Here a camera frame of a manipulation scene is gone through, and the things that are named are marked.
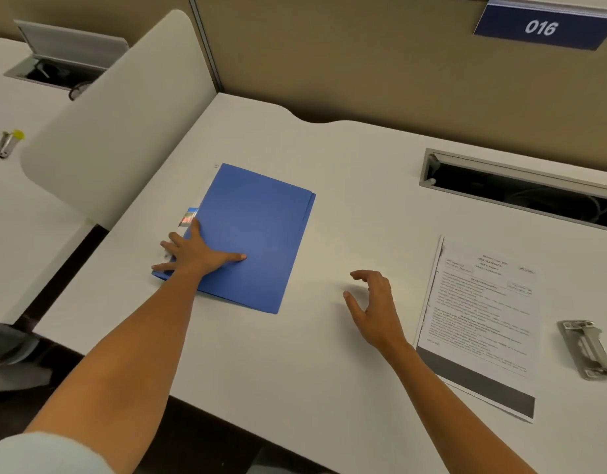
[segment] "person's left hand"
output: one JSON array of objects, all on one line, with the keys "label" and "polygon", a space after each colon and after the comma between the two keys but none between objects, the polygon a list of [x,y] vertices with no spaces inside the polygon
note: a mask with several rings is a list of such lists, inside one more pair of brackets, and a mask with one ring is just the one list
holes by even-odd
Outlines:
[{"label": "person's left hand", "polygon": [[243,261],[247,258],[245,254],[225,253],[214,251],[205,244],[200,235],[200,224],[196,218],[192,219],[190,226],[192,237],[182,238],[178,233],[168,234],[169,241],[161,241],[161,246],[176,257],[176,261],[152,266],[155,271],[168,271],[192,274],[203,277],[220,268],[224,263]]}]

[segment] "blue folder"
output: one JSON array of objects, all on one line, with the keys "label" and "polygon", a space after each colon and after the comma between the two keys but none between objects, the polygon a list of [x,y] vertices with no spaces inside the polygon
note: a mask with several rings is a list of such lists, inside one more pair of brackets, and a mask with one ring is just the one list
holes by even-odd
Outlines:
[{"label": "blue folder", "polygon": [[198,290],[277,314],[314,199],[311,191],[223,164],[198,208],[200,233],[213,250],[248,257],[206,275]]}]

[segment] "person's right hand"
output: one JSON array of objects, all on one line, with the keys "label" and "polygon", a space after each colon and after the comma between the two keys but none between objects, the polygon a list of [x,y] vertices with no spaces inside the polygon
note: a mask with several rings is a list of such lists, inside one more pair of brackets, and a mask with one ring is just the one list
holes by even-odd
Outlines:
[{"label": "person's right hand", "polygon": [[353,271],[350,275],[354,279],[362,279],[369,286],[369,306],[365,311],[349,291],[343,293],[352,318],[365,340],[383,355],[406,344],[389,279],[378,271],[369,270]]}]

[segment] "hand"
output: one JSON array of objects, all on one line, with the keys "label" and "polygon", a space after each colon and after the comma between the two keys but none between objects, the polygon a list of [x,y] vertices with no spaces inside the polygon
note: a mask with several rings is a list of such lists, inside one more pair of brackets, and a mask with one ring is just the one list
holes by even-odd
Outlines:
[{"label": "hand", "polygon": [[224,263],[243,261],[247,258],[245,254],[225,253],[214,251],[205,244],[200,235],[200,224],[196,218],[192,219],[190,226],[192,237],[182,238],[178,233],[168,234],[169,241],[161,241],[161,246],[176,257],[172,263],[163,263],[152,266],[155,271],[183,272],[202,278],[205,274],[220,268]]},{"label": "hand", "polygon": [[378,271],[359,270],[350,275],[354,279],[362,279],[369,286],[369,306],[365,311],[349,291],[343,293],[352,318],[365,340],[383,355],[405,345],[407,340],[393,303],[389,279]]}]

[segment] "metal strip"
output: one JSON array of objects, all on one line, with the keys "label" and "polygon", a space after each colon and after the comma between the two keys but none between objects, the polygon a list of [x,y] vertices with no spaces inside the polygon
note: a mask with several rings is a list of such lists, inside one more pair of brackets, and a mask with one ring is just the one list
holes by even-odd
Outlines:
[{"label": "metal strip", "polygon": [[214,62],[214,57],[211,54],[211,48],[209,47],[209,42],[207,41],[207,33],[205,32],[205,27],[202,25],[200,13],[198,13],[198,5],[196,4],[196,0],[189,0],[189,5],[192,7],[194,19],[198,25],[198,31],[200,31],[200,38],[202,39],[202,44],[205,47],[205,52],[207,53],[207,58],[209,59],[209,65],[211,65],[211,72],[214,74],[214,78],[216,79],[216,89],[219,92],[223,92],[223,84],[220,81],[220,76],[218,75],[218,70],[216,69],[216,62]]}]

